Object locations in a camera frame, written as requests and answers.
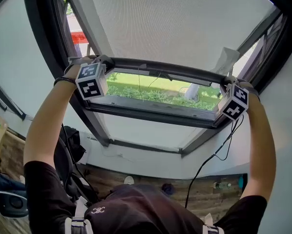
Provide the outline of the person's right forearm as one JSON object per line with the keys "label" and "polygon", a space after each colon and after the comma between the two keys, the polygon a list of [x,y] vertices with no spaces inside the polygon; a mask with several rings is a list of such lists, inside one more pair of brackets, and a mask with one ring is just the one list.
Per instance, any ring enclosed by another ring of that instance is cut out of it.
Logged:
{"label": "person's right forearm", "polygon": [[265,109],[255,94],[249,94],[247,113],[251,133],[250,175],[241,197],[259,195],[269,201],[276,175],[276,152]]}

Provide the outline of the clear water bottle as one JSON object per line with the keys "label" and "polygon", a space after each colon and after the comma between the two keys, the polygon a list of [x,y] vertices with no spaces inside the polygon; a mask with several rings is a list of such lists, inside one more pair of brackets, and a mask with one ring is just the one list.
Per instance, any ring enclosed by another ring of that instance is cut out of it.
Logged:
{"label": "clear water bottle", "polygon": [[232,186],[232,184],[230,182],[225,182],[225,181],[219,181],[219,182],[215,182],[213,184],[213,188],[214,189],[219,189],[219,190],[227,190]]}

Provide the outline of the person's right hand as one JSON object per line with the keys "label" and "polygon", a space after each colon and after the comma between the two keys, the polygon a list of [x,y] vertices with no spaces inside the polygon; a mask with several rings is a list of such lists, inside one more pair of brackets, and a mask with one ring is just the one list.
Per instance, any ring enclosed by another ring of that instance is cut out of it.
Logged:
{"label": "person's right hand", "polygon": [[246,89],[249,91],[249,93],[255,95],[258,100],[260,100],[259,98],[259,93],[255,90],[255,88],[249,83],[249,82],[246,82],[246,81],[240,81],[239,82],[239,86],[243,89]]}

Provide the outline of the black wristband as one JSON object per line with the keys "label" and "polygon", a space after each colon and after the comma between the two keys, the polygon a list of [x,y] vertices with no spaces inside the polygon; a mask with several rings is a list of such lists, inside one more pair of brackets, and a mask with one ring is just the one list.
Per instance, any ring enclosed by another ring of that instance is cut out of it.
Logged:
{"label": "black wristband", "polygon": [[71,83],[71,84],[73,84],[76,87],[75,79],[67,78],[67,77],[58,77],[58,78],[56,78],[55,81],[54,81],[53,86],[55,87],[55,85],[57,83],[61,82],[61,81]]}

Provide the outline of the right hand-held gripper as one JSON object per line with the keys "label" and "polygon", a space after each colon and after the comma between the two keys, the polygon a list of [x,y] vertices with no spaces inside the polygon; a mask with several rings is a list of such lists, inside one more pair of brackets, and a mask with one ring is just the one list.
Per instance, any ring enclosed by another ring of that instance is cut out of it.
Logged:
{"label": "right hand-held gripper", "polygon": [[220,82],[220,91],[225,94],[218,103],[220,115],[238,120],[249,107],[249,91],[236,85],[237,78],[227,76]]}

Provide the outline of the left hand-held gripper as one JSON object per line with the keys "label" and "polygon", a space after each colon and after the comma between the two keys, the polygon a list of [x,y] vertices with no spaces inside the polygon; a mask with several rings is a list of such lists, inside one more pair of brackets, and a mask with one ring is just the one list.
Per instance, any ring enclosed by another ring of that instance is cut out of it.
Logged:
{"label": "left hand-held gripper", "polygon": [[98,56],[98,63],[83,63],[75,80],[83,99],[100,98],[107,95],[108,85],[104,72],[114,68],[113,60],[107,55]]}

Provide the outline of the black framed hinged window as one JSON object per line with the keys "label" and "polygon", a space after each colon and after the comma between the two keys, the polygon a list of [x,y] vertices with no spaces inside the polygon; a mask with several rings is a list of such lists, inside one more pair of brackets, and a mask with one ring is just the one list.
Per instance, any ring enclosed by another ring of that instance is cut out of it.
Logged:
{"label": "black framed hinged window", "polygon": [[254,47],[239,80],[262,92],[292,53],[292,0],[24,0],[29,22],[53,76],[78,57],[66,10],[89,43],[107,55],[107,95],[70,104],[99,144],[187,156],[230,123],[211,103],[184,98],[156,82],[217,91],[227,76],[211,72],[223,47]]}

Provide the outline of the red banner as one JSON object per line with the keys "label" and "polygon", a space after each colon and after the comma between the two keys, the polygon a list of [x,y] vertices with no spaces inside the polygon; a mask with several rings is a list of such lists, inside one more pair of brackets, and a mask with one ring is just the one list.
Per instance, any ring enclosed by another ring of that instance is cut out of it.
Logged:
{"label": "red banner", "polygon": [[82,31],[79,32],[71,32],[71,37],[73,44],[85,44],[89,43],[85,34]]}

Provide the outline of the dark purple floor object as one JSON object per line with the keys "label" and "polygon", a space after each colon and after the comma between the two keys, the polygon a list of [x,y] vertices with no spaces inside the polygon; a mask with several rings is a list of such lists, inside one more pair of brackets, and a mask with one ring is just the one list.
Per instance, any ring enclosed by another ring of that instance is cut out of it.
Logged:
{"label": "dark purple floor object", "polygon": [[164,183],[161,186],[161,190],[168,196],[172,196],[175,193],[175,187],[171,183]]}

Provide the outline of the person's left hand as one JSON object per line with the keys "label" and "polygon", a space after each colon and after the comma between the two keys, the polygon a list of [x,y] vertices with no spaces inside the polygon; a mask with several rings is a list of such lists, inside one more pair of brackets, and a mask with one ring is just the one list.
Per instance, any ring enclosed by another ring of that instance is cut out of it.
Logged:
{"label": "person's left hand", "polygon": [[86,65],[91,64],[96,59],[96,57],[97,57],[96,55],[89,55],[81,58],[69,57],[68,58],[69,65],[66,67],[64,71],[64,77],[75,79],[80,70],[80,66],[84,63]]}

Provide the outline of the person's left forearm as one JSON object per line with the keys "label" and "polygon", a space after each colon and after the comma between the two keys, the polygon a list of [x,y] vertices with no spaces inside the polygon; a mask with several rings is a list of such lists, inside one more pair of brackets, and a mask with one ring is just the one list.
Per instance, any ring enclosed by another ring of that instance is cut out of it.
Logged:
{"label": "person's left forearm", "polygon": [[59,82],[36,113],[27,133],[23,163],[41,161],[54,167],[54,152],[66,108],[76,87]]}

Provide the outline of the white plastic wrap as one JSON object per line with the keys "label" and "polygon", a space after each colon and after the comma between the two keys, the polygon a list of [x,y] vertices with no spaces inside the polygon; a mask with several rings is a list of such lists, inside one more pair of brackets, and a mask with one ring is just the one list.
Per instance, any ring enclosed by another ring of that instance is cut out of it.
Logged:
{"label": "white plastic wrap", "polygon": [[220,58],[211,72],[227,76],[234,64],[239,60],[240,52],[227,47],[223,47]]}

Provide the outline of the black mesh office chair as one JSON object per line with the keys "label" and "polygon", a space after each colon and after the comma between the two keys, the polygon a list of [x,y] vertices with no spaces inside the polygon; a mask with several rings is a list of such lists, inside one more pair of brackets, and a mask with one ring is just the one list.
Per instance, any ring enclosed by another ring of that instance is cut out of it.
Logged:
{"label": "black mesh office chair", "polygon": [[99,202],[97,192],[91,185],[87,185],[87,180],[77,166],[84,154],[79,131],[62,125],[54,153],[56,172],[73,203],[83,197],[89,204],[93,204]]}

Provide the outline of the dark blue fabric item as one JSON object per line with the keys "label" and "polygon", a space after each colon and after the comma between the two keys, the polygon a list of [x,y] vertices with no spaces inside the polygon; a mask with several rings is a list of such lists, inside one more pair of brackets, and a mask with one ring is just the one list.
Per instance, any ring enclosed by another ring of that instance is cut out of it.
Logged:
{"label": "dark blue fabric item", "polygon": [[25,191],[25,185],[21,182],[8,178],[0,174],[0,191]]}

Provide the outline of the grey and white device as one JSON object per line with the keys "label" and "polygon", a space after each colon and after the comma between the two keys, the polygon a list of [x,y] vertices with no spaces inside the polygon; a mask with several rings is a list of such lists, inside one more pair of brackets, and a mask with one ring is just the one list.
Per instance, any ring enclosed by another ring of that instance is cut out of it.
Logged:
{"label": "grey and white device", "polygon": [[7,191],[0,191],[0,215],[6,218],[28,216],[27,198]]}

